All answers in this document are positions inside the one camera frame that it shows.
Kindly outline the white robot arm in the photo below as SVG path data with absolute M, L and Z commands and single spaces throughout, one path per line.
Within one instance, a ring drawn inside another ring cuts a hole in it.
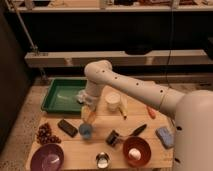
M 96 109 L 105 85 L 175 120 L 173 171 L 213 171 L 213 91 L 182 93 L 112 71 L 107 60 L 88 63 L 85 104 Z

